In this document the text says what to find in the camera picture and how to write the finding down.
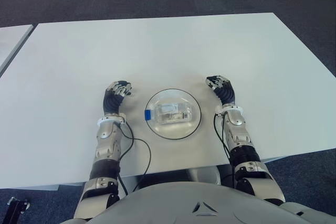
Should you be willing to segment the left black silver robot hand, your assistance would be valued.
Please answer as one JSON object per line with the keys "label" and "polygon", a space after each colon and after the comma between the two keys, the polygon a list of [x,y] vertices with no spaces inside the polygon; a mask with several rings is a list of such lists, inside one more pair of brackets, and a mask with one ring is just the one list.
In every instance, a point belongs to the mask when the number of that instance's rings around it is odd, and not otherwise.
{"label": "left black silver robot hand", "polygon": [[131,94],[132,85],[127,81],[116,81],[110,84],[104,93],[104,114],[119,114],[119,107],[125,96]]}

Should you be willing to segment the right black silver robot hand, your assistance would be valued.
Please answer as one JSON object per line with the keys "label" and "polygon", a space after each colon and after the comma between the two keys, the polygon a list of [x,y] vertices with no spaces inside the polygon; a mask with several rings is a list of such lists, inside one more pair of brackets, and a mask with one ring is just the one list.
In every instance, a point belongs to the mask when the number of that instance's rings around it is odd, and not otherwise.
{"label": "right black silver robot hand", "polygon": [[206,84],[214,91],[222,105],[235,104],[235,92],[231,82],[223,76],[209,76]]}

